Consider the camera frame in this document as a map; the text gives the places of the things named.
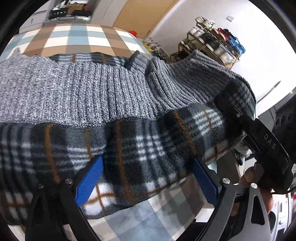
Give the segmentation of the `right hand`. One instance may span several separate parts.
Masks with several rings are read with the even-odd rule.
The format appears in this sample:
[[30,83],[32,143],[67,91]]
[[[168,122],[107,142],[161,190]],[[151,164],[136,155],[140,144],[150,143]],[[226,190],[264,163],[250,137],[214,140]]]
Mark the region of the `right hand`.
[[[244,172],[243,176],[239,179],[238,185],[245,187],[258,185],[258,181],[262,177],[263,173],[263,167],[256,162],[253,167],[248,168]],[[273,207],[273,196],[271,194],[271,190],[265,190],[262,188],[259,188],[259,190],[266,207],[267,214],[269,214]]]

